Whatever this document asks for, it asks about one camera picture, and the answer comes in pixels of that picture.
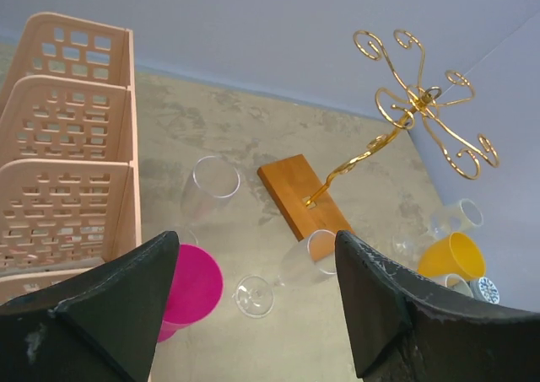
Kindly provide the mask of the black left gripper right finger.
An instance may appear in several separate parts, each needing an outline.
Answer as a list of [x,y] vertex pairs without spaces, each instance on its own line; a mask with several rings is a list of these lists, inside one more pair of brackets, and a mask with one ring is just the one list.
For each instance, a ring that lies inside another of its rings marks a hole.
[[363,381],[537,381],[539,315],[467,297],[337,232],[335,262]]

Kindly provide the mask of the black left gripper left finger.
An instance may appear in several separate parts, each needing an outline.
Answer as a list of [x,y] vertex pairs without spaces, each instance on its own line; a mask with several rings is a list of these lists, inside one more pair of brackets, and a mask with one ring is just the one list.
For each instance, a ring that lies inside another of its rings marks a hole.
[[146,381],[180,241],[125,255],[1,307],[3,381]]

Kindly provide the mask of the yellow plastic goblet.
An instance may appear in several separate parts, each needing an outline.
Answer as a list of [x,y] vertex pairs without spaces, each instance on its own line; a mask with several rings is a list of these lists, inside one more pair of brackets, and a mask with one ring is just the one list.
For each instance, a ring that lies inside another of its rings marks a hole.
[[472,281],[484,277],[486,271],[482,251],[473,239],[460,232],[435,241],[418,262],[418,273],[425,277],[457,274]]

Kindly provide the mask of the clear wine glass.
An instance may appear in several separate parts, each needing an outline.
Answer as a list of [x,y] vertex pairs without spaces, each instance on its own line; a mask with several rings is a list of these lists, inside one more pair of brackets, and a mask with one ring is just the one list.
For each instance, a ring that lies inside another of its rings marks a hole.
[[416,270],[421,255],[435,241],[451,233],[466,233],[482,225],[483,214],[480,208],[471,199],[462,198],[434,210],[425,230],[401,230],[392,238],[391,252],[397,262]]
[[272,311],[277,288],[310,287],[336,276],[335,239],[331,230],[318,229],[283,256],[275,277],[243,277],[233,294],[239,311],[254,319],[262,318]]

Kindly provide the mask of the clear champagne flute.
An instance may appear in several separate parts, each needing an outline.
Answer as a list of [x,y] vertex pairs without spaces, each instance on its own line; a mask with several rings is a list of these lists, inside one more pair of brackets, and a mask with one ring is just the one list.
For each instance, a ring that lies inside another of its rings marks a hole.
[[197,245],[194,228],[226,206],[239,188],[240,174],[234,165],[216,155],[200,158],[187,176],[181,193],[181,224],[177,229],[181,243]]

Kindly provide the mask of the clear tilted wine glass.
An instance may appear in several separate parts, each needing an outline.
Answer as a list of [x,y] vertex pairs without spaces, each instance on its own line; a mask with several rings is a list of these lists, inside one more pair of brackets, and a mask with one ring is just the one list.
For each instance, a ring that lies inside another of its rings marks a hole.
[[482,225],[483,214],[480,208],[471,199],[462,198],[434,210],[425,230],[401,230],[392,238],[391,252],[397,262],[416,270],[421,255],[435,241],[451,233],[466,233]]

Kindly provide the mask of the wooden rack base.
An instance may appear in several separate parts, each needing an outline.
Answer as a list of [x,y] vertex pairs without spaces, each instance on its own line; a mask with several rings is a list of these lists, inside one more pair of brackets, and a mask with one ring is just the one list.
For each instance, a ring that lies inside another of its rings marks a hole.
[[312,199],[322,183],[302,154],[264,164],[257,174],[298,241],[325,229],[353,229],[330,194]]

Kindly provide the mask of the magenta plastic goblet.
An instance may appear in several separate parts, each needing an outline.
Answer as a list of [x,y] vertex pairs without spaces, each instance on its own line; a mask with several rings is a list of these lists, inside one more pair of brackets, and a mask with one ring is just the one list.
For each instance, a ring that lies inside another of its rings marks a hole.
[[158,342],[210,315],[223,292],[224,277],[218,262],[199,246],[182,244]]

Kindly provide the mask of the peach plastic basket organizer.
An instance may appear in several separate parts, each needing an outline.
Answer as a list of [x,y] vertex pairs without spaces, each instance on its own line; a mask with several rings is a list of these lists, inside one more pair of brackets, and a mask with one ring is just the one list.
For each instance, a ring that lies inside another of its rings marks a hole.
[[1,299],[141,241],[133,34],[34,14],[1,90]]

